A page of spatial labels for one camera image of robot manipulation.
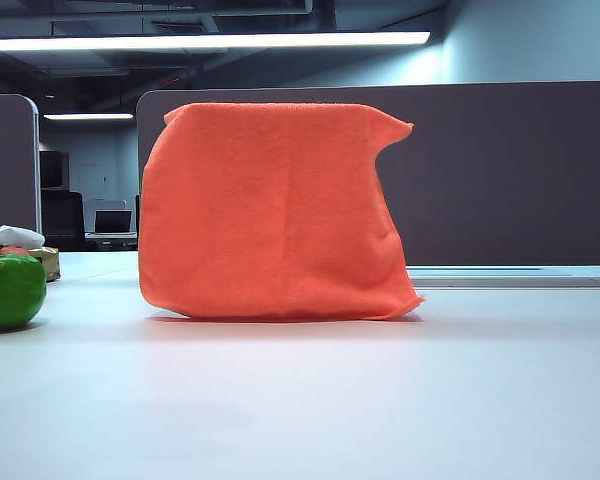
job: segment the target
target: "cubicle partition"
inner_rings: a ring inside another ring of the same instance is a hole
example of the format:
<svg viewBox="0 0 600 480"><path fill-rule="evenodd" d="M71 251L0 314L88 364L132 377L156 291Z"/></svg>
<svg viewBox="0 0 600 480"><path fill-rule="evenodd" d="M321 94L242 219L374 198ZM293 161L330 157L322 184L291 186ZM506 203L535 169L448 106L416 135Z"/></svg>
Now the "cubicle partition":
<svg viewBox="0 0 600 480"><path fill-rule="evenodd" d="M600 82L149 92L140 175L164 114L195 102L362 103L414 122L377 162L409 265L600 265Z"/></svg>
<svg viewBox="0 0 600 480"><path fill-rule="evenodd" d="M0 225L41 232L38 110L21 95L0 95Z"/></svg>

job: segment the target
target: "laptop screen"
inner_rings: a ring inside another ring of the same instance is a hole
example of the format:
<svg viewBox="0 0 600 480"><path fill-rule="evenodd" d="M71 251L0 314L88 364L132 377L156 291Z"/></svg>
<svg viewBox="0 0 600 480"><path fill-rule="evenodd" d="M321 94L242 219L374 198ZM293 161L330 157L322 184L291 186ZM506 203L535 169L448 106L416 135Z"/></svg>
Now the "laptop screen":
<svg viewBox="0 0 600 480"><path fill-rule="evenodd" d="M96 210L96 233L126 233L131 226L131 210Z"/></svg>

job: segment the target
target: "wall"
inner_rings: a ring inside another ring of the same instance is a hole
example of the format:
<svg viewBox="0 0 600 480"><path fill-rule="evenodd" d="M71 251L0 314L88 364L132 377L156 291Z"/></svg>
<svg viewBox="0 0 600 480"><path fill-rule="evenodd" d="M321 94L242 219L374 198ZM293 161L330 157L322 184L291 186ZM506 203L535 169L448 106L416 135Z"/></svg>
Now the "wall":
<svg viewBox="0 0 600 480"><path fill-rule="evenodd" d="M453 0L441 45L285 86L600 80L600 0Z"/></svg>
<svg viewBox="0 0 600 480"><path fill-rule="evenodd" d="M41 129L43 150L69 152L69 187L83 200L126 200L134 210L138 193L138 143L134 127L66 126Z"/></svg>

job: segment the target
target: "fluorescent light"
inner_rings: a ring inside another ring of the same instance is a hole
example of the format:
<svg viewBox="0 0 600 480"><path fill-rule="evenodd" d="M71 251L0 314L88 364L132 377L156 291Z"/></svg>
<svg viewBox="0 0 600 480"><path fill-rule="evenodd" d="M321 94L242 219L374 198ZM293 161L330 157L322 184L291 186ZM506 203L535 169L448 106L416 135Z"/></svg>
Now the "fluorescent light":
<svg viewBox="0 0 600 480"><path fill-rule="evenodd" d="M101 38L6 38L0 39L0 52L420 45L425 43L428 39L429 32L275 33L262 35Z"/></svg>
<svg viewBox="0 0 600 480"><path fill-rule="evenodd" d="M125 120L133 118L129 113L63 113L45 115L49 120Z"/></svg>

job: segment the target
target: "orange towel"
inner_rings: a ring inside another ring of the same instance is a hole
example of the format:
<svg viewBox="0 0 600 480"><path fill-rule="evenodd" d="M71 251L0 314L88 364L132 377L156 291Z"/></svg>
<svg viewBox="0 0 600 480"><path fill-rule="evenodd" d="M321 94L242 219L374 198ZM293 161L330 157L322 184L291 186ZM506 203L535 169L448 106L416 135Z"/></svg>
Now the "orange towel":
<svg viewBox="0 0 600 480"><path fill-rule="evenodd" d="M140 286L200 318L387 319L422 302L375 159L412 124L365 105L201 103L144 170Z"/></svg>

